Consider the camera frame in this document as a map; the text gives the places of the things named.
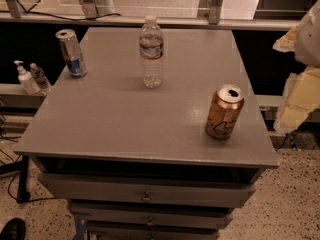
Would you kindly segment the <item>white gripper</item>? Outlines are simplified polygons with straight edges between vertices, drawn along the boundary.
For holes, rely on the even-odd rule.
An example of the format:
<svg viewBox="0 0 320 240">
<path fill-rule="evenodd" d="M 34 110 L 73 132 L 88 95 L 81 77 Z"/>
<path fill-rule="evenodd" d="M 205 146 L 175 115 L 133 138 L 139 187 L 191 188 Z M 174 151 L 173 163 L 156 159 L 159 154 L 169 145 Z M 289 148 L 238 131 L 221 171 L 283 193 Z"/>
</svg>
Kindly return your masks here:
<svg viewBox="0 0 320 240">
<path fill-rule="evenodd" d="M 295 59 L 305 65 L 300 73 L 286 80 L 274 129 L 288 134 L 297 130 L 309 114 L 320 105 L 320 0 L 300 21 L 273 44 L 279 52 L 294 52 Z"/>
</svg>

